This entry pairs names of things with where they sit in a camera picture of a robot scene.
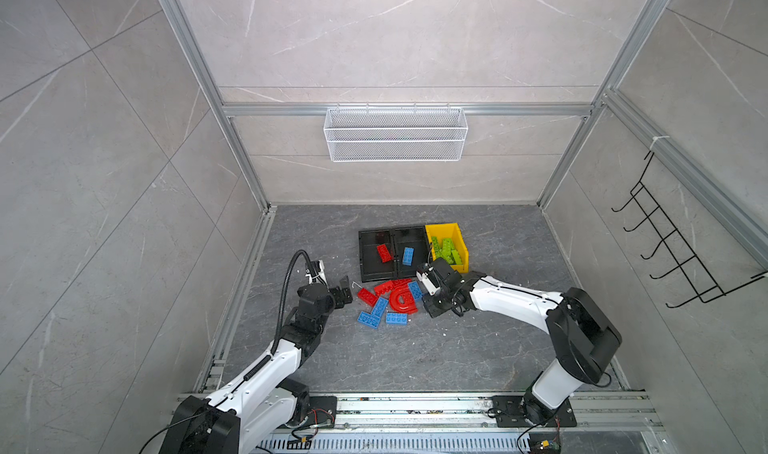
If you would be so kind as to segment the red long lego brick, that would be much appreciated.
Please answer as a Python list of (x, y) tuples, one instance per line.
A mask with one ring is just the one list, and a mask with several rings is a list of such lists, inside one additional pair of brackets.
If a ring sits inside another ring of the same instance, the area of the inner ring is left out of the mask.
[(412, 282), (412, 279), (409, 279), (409, 278), (388, 280), (376, 285), (374, 287), (374, 293), (379, 297), (383, 297), (401, 287), (407, 288), (411, 282)]

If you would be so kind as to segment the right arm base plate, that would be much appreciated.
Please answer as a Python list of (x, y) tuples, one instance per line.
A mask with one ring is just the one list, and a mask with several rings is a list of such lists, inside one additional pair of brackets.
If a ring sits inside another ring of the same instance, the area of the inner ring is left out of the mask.
[(493, 396), (491, 408), (486, 414), (500, 428), (576, 427), (577, 421), (569, 399), (557, 409), (550, 409), (533, 396)]

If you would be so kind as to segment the red lego plate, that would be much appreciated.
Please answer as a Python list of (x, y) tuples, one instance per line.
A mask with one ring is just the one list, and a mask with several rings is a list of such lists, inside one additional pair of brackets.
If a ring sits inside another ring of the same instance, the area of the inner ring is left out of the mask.
[(366, 305), (368, 305), (368, 306), (370, 306), (370, 307), (375, 307), (375, 306), (376, 306), (376, 304), (377, 304), (377, 302), (378, 302), (378, 300), (379, 300), (379, 296), (378, 296), (378, 295), (376, 295), (375, 293), (373, 293), (373, 292), (369, 291), (369, 290), (368, 290), (368, 289), (366, 289), (366, 288), (361, 288), (361, 289), (360, 289), (360, 290), (357, 292), (357, 297), (358, 297), (358, 298), (359, 298), (359, 299), (360, 299), (360, 300), (361, 300), (363, 303), (365, 303)]

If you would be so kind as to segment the blue square lego brick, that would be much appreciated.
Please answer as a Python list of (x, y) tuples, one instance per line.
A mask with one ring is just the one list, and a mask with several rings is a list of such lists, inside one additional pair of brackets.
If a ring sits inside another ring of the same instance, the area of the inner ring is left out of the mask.
[(408, 283), (408, 289), (415, 301), (420, 301), (423, 297), (423, 292), (420, 284), (417, 281)]

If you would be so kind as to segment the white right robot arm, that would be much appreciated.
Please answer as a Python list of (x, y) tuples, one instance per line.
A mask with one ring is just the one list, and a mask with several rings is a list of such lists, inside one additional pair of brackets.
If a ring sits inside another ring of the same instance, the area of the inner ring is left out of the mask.
[(619, 330), (579, 288), (563, 293), (525, 288), (481, 272), (462, 274), (442, 258), (420, 265), (417, 279), (426, 289), (422, 300), (433, 318), (448, 311), (458, 316), (471, 310), (493, 312), (549, 335), (555, 359), (526, 389), (520, 402), (530, 425), (553, 419), (581, 386), (598, 387), (622, 344)]

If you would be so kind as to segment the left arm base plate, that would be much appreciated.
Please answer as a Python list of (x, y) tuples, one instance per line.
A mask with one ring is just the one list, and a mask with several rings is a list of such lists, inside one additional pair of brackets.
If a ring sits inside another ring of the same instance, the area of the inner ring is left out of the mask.
[(290, 429), (320, 429), (334, 427), (338, 398), (309, 396), (297, 401), (294, 413), (285, 424)]

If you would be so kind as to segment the red lego brick bottom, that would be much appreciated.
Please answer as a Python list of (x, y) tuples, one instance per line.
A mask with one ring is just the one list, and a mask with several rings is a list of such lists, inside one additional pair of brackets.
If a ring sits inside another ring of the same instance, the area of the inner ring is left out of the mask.
[(393, 256), (389, 251), (389, 248), (386, 244), (379, 244), (376, 247), (379, 259), (382, 264), (386, 264), (393, 261)]

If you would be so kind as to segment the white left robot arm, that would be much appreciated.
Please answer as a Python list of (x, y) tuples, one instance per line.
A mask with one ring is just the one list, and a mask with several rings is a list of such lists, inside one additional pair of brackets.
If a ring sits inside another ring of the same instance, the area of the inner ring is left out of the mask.
[(278, 339), (257, 360), (222, 388), (178, 406), (161, 453), (249, 453), (278, 427), (304, 421), (309, 390), (291, 375), (319, 346), (330, 314), (352, 302), (352, 291), (347, 277), (329, 287), (318, 275), (298, 295)]

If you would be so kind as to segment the red arch lego piece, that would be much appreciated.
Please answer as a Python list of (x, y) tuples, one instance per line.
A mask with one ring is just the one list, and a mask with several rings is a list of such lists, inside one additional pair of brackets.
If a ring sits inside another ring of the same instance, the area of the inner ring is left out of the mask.
[(407, 285), (397, 286), (389, 295), (391, 309), (400, 314), (414, 314), (418, 311), (416, 301)]

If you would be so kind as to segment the blue long lego brick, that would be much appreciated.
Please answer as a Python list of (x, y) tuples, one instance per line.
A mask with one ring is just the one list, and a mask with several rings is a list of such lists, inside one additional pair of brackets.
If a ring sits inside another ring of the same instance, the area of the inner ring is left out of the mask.
[(388, 305), (389, 305), (389, 300), (387, 298), (379, 297), (375, 305), (373, 306), (371, 315), (375, 317), (377, 320), (380, 320), (386, 313)]

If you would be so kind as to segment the green long lego brick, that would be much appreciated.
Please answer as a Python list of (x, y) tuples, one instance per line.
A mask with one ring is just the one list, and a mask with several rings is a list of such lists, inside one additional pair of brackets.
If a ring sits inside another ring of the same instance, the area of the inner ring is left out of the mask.
[(443, 238), (441, 240), (441, 251), (442, 252), (452, 252), (455, 249), (453, 240), (448, 238)]

